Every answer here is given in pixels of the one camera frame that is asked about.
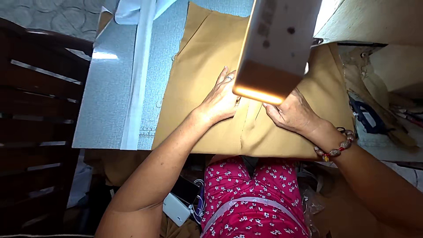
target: woman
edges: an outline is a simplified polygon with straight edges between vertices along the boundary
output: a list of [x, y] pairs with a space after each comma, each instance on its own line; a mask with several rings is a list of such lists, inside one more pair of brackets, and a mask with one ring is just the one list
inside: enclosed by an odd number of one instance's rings
[[[145, 159], [105, 211], [96, 237], [157, 237], [163, 199], [187, 156], [215, 123], [233, 117], [235, 72], [225, 67], [205, 100]], [[283, 104], [263, 104], [279, 127], [294, 131], [323, 151], [346, 137], [317, 116], [300, 92]], [[372, 155], [353, 144], [333, 157], [352, 190], [381, 221], [402, 231], [423, 232], [423, 194]], [[292, 162], [265, 159], [250, 179], [238, 157], [206, 168], [203, 237], [307, 237]]]

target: wooden chair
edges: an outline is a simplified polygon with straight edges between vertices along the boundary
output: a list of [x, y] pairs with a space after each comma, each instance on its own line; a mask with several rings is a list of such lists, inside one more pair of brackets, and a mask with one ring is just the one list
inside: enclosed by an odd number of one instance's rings
[[0, 235], [61, 231], [90, 65], [65, 48], [91, 55], [93, 43], [0, 19]]

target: table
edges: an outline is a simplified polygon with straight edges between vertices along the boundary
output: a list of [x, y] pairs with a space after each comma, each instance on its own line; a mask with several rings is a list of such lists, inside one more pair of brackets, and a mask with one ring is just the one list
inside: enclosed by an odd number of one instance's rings
[[[193, 0], [222, 13], [247, 17], [253, 0]], [[105, 0], [114, 13], [118, 0]], [[149, 150], [159, 120], [160, 107], [178, 52], [187, 17], [188, 0], [177, 0], [153, 22], [150, 57], [138, 149]], [[119, 149], [129, 102], [137, 26], [111, 20], [94, 43], [93, 58], [77, 121], [73, 147]]]

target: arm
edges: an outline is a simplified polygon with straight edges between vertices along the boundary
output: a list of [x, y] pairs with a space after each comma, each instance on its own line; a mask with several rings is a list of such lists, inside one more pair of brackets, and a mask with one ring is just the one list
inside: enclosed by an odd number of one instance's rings
[[[96, 237], [158, 237], [162, 203], [197, 141], [215, 123], [232, 117], [237, 96], [225, 67], [205, 100], [142, 162], [107, 207]], [[228, 76], [233, 78], [235, 72]]]
[[[298, 90], [283, 104], [264, 107], [276, 125], [299, 133], [325, 152], [339, 148], [346, 139], [313, 112]], [[332, 160], [352, 190], [381, 221], [403, 231], [423, 231], [423, 193], [404, 178], [356, 144]]]

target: beaded bracelet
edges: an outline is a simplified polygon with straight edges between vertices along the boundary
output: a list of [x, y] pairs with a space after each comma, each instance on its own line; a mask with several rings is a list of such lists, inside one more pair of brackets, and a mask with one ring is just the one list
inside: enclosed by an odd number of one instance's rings
[[318, 156], [321, 156], [324, 162], [329, 162], [329, 156], [336, 157], [341, 155], [341, 151], [351, 147], [351, 143], [354, 141], [354, 133], [351, 130], [346, 130], [343, 127], [337, 127], [336, 129], [342, 129], [339, 132], [346, 135], [346, 141], [341, 142], [338, 149], [333, 149], [329, 151], [329, 153], [325, 153], [318, 146], [314, 147], [314, 152], [316, 152]]

